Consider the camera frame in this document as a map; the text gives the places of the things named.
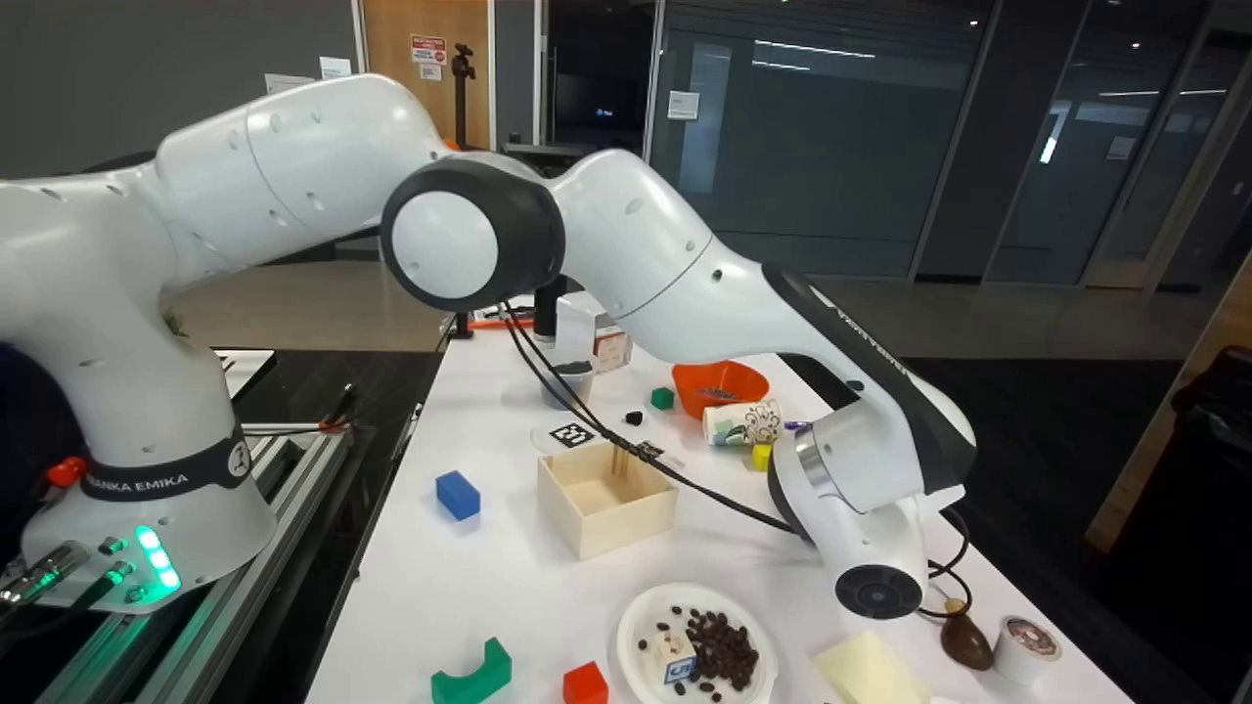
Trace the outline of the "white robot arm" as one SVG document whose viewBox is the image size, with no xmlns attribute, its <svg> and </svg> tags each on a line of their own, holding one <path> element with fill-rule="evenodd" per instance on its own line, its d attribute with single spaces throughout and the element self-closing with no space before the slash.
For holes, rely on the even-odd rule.
<svg viewBox="0 0 1252 704">
<path fill-rule="evenodd" d="M 0 185 L 0 342 L 40 364 L 87 439 L 87 476 L 21 531 L 47 606 L 151 615 L 274 536 L 220 359 L 163 303 L 377 232 L 400 287 L 451 314 L 579 280 L 671 364 L 778 351 L 849 403 L 776 446 L 776 496 L 862 617 L 919 606 L 915 506 L 973 466 L 957 406 L 803 278 L 725 247 L 641 155 L 559 175 L 455 154 L 382 76 L 280 89 L 133 170 Z"/>
</svg>

